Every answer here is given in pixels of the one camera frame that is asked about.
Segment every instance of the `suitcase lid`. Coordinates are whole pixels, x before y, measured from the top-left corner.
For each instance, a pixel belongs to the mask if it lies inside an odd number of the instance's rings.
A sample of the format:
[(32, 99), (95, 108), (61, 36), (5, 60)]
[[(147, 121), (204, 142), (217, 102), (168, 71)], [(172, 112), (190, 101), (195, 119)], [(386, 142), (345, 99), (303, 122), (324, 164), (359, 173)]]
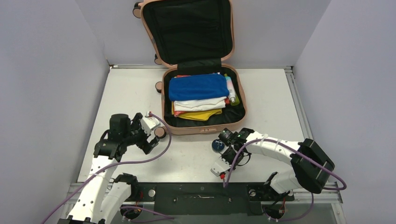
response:
[(234, 52), (230, 0), (145, 0), (141, 20), (156, 55), (168, 68)]

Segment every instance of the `folded clothes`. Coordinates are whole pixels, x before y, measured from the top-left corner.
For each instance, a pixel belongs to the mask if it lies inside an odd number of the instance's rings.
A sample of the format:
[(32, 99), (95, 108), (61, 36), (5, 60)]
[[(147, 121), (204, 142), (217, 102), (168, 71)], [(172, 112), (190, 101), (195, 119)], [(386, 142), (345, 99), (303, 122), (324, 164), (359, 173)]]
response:
[(224, 100), (218, 102), (217, 104), (207, 104), (195, 107), (186, 107), (180, 105), (174, 105), (175, 111), (187, 111), (187, 112), (196, 112), (196, 111), (208, 111), (213, 109), (221, 109), (226, 107), (226, 103)]
[(200, 99), (200, 100), (183, 100), (183, 101), (178, 101), (176, 100), (174, 102), (175, 107), (177, 106), (182, 106), (182, 107), (188, 107), (188, 108), (193, 108), (196, 106), (202, 106), (202, 105), (216, 105), (220, 102), (225, 102), (224, 100), (226, 97), (218, 97), (218, 98), (212, 98), (212, 99)]
[(175, 117), (180, 117), (180, 118), (188, 119), (188, 120), (207, 121), (212, 115), (221, 114), (221, 113), (222, 113), (221, 109), (214, 109), (214, 110), (209, 110), (209, 111), (199, 111), (199, 112), (177, 112), (177, 111), (174, 111), (174, 107), (172, 104), (172, 114), (174, 114)]
[[(230, 100), (228, 99), (228, 98), (226, 98), (225, 100), (224, 100), (224, 102), (226, 103), (226, 105), (228, 105), (228, 104), (230, 104)], [(195, 113), (195, 112), (186, 112), (186, 111), (175, 111), (175, 109), (174, 109), (174, 105), (173, 105), (173, 102), (172, 102), (172, 115), (174, 115), (176, 118), (180, 115), (180, 114), (182, 114), (182, 113)]]
[(171, 101), (211, 99), (228, 95), (226, 78), (220, 74), (172, 78), (169, 82)]

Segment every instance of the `toiletry bottle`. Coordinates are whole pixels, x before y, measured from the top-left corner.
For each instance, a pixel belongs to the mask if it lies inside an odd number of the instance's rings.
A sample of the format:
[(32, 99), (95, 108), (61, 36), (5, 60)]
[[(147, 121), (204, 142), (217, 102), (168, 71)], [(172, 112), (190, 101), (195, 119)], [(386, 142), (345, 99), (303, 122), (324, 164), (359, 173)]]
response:
[[(238, 95), (236, 95), (236, 93), (235, 93), (233, 82), (232, 82), (231, 78), (229, 76), (227, 76), (227, 74), (224, 74), (224, 76), (226, 77), (226, 81), (227, 81), (227, 89), (230, 92), (230, 95), (228, 95), (228, 99), (230, 100), (230, 105), (236, 106), (240, 103), (240, 101), (239, 101)], [(231, 100), (231, 90), (229, 88), (229, 85), (231, 85), (231, 88), (232, 88), (234, 101)]]
[(228, 76), (226, 77), (226, 81), (227, 81), (227, 89), (230, 92), (230, 94), (228, 95), (228, 99), (230, 99), (232, 103), (235, 103), (235, 89), (233, 82), (231, 78)]

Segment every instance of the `open suitcase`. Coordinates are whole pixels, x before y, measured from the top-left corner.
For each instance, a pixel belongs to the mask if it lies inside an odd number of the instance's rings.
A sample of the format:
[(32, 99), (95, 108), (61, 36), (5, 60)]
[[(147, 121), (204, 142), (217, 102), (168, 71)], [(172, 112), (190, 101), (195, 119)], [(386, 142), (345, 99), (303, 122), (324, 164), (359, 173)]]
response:
[[(169, 69), (162, 79), (163, 120), (173, 134), (220, 132), (237, 129), (247, 108), (235, 68), (222, 63), (234, 52), (233, 14), (229, 0), (145, 0), (136, 3), (134, 15), (141, 18), (156, 50), (156, 63)], [(177, 75), (227, 74), (240, 100), (227, 105), (207, 121), (172, 115), (168, 96), (170, 79)]]

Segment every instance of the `yellow cloth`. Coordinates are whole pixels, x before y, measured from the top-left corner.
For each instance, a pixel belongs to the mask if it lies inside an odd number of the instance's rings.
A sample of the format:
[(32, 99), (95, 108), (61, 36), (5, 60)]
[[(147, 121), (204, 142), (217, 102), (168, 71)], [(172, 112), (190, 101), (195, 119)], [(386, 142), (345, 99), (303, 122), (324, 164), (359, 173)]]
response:
[(179, 118), (188, 119), (188, 120), (200, 120), (200, 121), (207, 121), (210, 116), (215, 114), (221, 114), (221, 109), (214, 109), (208, 111), (198, 111), (198, 112), (186, 112), (179, 114)]

